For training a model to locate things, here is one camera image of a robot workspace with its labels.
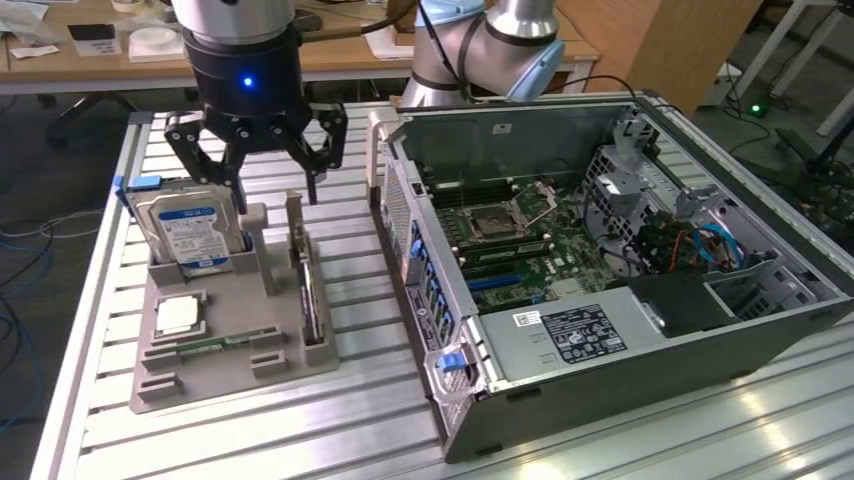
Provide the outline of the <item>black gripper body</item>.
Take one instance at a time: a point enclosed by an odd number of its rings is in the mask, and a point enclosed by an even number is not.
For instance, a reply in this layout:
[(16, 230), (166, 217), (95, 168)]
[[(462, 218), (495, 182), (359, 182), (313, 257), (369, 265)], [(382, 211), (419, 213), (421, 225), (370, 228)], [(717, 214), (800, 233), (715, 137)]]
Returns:
[(313, 119), (303, 95), (300, 37), (290, 26), (270, 40), (228, 45), (182, 31), (200, 99), (215, 113), (280, 123), (298, 139)]

